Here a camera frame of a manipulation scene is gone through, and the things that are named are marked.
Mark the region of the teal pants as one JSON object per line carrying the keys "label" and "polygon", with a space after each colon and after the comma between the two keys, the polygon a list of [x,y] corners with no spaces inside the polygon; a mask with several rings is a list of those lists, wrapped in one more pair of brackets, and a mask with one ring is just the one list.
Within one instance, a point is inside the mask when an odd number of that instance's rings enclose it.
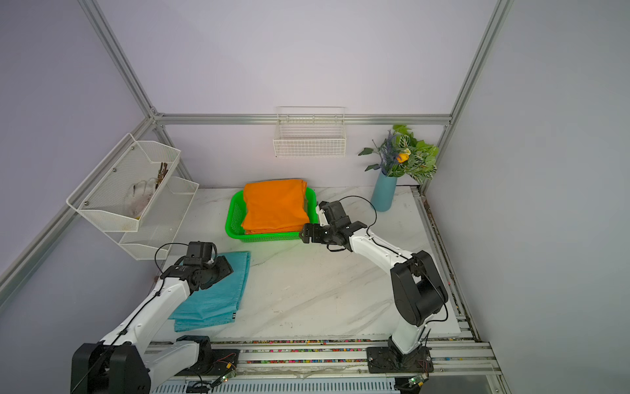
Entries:
{"label": "teal pants", "polygon": [[207,290],[193,293],[170,316],[174,331],[184,333],[211,328],[236,320],[249,277],[251,254],[239,251],[223,254],[234,272]]}

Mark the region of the green plastic basket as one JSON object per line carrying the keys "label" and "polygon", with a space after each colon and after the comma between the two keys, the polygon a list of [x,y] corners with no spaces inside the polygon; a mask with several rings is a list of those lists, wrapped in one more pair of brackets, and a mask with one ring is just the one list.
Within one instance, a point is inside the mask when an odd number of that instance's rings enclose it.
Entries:
{"label": "green plastic basket", "polygon": [[[244,192],[242,190],[236,192],[231,198],[231,203],[226,217],[225,231],[226,234],[233,239],[242,242],[263,242],[263,241],[294,241],[300,239],[297,231],[279,232],[269,234],[247,234],[242,223],[247,213],[246,203],[244,202]],[[319,223],[317,214],[318,197],[311,188],[306,189],[306,212],[310,223]]]}

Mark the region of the orange pants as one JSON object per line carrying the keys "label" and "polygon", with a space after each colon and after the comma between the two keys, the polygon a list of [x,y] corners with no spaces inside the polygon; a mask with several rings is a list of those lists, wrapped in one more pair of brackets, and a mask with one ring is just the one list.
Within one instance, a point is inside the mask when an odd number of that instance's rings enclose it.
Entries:
{"label": "orange pants", "polygon": [[249,183],[244,187],[247,213],[242,228],[258,234],[299,231],[306,212],[307,183],[300,179]]}

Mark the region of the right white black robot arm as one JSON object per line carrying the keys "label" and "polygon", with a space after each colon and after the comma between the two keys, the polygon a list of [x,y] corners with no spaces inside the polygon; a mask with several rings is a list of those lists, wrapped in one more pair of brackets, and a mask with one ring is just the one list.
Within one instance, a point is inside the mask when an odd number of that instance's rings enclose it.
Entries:
{"label": "right white black robot arm", "polygon": [[448,320],[449,296],[431,255],[394,246],[360,221],[352,221],[337,200],[318,205],[318,223],[307,223],[300,231],[305,244],[325,245],[329,251],[349,251],[363,256],[390,277],[395,308],[400,321],[390,337],[390,349],[408,356],[428,335],[431,323]]}

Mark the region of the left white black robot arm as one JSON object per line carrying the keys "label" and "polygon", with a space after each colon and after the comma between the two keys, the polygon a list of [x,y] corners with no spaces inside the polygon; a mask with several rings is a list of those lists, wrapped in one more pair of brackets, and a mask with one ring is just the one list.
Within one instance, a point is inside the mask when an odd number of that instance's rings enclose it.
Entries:
{"label": "left white black robot arm", "polygon": [[73,393],[151,393],[182,372],[198,381],[195,392],[210,392],[236,371],[239,351],[214,351],[205,336],[183,336],[155,355],[146,353],[172,313],[192,294],[207,290],[233,272],[212,242],[193,241],[185,255],[164,269],[154,290],[117,328],[72,356]]}

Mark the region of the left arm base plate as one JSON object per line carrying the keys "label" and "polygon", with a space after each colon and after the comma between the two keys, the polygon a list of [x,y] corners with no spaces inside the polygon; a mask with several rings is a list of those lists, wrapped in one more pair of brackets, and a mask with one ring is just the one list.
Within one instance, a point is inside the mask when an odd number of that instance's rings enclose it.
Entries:
{"label": "left arm base plate", "polygon": [[240,350],[213,348],[208,336],[185,335],[177,338],[176,344],[183,341],[193,341],[199,344],[199,356],[195,364],[188,369],[183,369],[177,376],[226,374],[238,366]]}

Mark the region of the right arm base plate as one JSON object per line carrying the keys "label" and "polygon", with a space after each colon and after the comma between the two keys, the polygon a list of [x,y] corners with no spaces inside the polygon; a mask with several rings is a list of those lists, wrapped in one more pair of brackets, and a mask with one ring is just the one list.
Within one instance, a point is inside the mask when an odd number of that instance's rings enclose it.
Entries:
{"label": "right arm base plate", "polygon": [[387,346],[367,348],[366,356],[371,374],[429,374],[434,371],[430,348],[421,342],[410,353],[403,354],[392,338],[389,338]]}

